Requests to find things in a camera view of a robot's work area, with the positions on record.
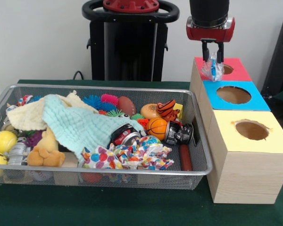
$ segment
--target stacked boxes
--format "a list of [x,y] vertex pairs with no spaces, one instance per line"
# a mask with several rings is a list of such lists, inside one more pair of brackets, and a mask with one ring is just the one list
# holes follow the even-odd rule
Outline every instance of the stacked boxes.
[[213,157],[213,201],[274,203],[283,184],[283,129],[240,60],[225,65],[223,81],[212,82],[196,58],[190,86]]

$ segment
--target wire mesh basket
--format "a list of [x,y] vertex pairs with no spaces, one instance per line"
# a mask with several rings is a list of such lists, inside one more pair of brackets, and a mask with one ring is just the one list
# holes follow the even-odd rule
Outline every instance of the wire mesh basket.
[[0,184],[64,185],[134,187],[160,189],[195,189],[204,175],[212,169],[212,162],[196,97],[187,90],[175,89],[130,89],[110,87],[82,87],[16,84],[4,90],[0,96],[0,131],[6,119],[7,103],[15,104],[24,95],[45,96],[59,94],[67,96],[76,90],[80,98],[89,95],[112,94],[127,96],[134,102],[137,112],[148,103],[167,102],[175,99],[183,104],[183,123],[192,123],[194,139],[189,143],[193,171],[181,171],[178,145],[168,145],[172,151],[168,158],[174,164],[167,170],[145,169],[86,169],[64,167],[32,167],[0,165]]

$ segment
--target wall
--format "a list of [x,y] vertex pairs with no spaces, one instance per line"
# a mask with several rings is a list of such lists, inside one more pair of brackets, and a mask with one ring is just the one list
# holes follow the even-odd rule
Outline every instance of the wall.
[[[86,0],[0,0],[0,92],[18,79],[71,79],[76,70],[91,78],[86,49],[89,21]],[[188,40],[188,0],[172,0],[180,19],[168,25],[164,81],[189,81],[191,62],[201,43]],[[231,0],[236,30],[225,57],[240,57],[260,89],[283,21],[283,0]]]

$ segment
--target table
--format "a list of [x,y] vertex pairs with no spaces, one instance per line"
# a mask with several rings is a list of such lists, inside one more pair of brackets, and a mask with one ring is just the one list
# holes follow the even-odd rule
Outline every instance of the table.
[[[188,82],[42,81],[19,83],[188,89]],[[0,185],[0,225],[283,226],[275,205],[214,204],[206,177],[194,191]]]

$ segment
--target purple toy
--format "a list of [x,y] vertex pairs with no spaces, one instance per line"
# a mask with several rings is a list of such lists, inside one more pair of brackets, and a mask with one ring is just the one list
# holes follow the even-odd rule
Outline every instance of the purple toy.
[[35,147],[37,143],[42,139],[43,130],[36,130],[30,137],[28,137],[25,141],[26,146]]

